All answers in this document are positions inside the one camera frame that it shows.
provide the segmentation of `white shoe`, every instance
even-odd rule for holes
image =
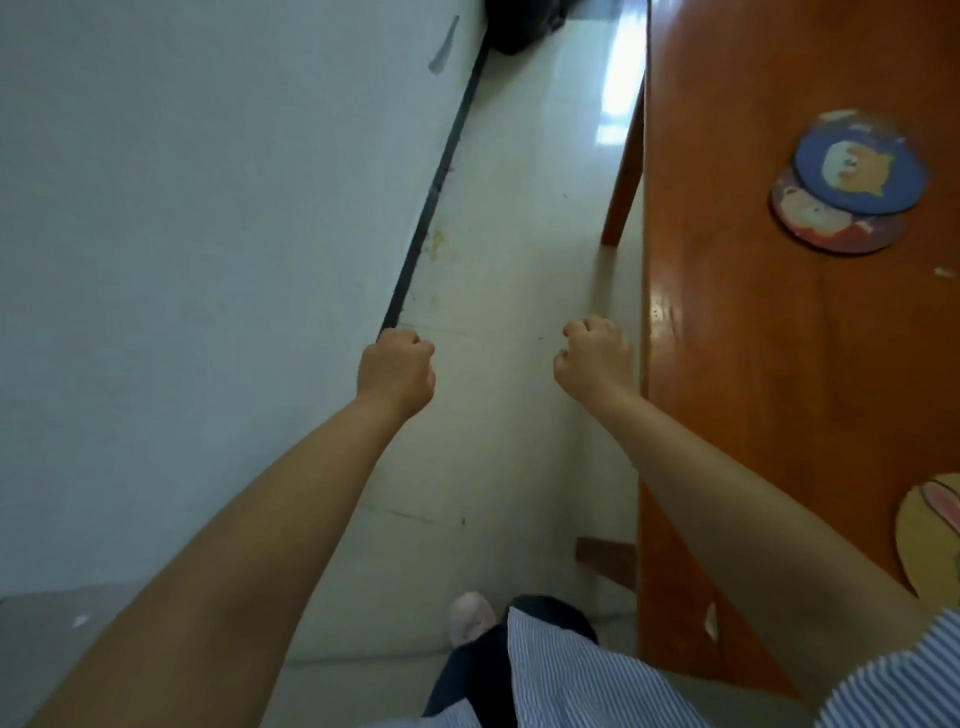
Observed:
[[[479,639],[495,626],[493,607],[478,592],[458,596],[450,605],[450,642],[454,647]]]

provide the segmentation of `table leg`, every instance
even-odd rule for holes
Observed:
[[[580,566],[610,579],[614,584],[636,591],[636,546],[581,537],[575,558]]]
[[[600,245],[615,248],[627,225],[630,208],[634,204],[636,189],[640,187],[640,175],[643,174],[643,86],[636,99],[634,118],[630,122],[627,141],[623,146],[623,159],[620,171],[616,175],[616,185],[607,208],[607,222],[600,235]]]

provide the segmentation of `striped shirt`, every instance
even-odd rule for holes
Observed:
[[[662,728],[709,723],[652,667],[511,609],[508,651],[524,726]],[[916,647],[870,663],[830,696],[818,726],[960,725],[960,611],[945,611]],[[380,728],[480,728],[461,700],[438,716]]]

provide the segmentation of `right arm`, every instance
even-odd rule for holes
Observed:
[[[616,439],[693,555],[817,710],[850,673],[913,647],[932,616],[779,488],[660,412],[633,387],[612,322],[564,329],[566,392]]]

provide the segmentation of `dark pants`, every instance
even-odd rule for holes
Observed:
[[[597,642],[596,632],[584,614],[552,596],[518,596],[510,606]],[[470,701],[470,707],[484,728],[516,726],[506,615],[502,623],[479,640],[457,647],[450,653],[430,693],[423,716],[435,716],[464,698]]]

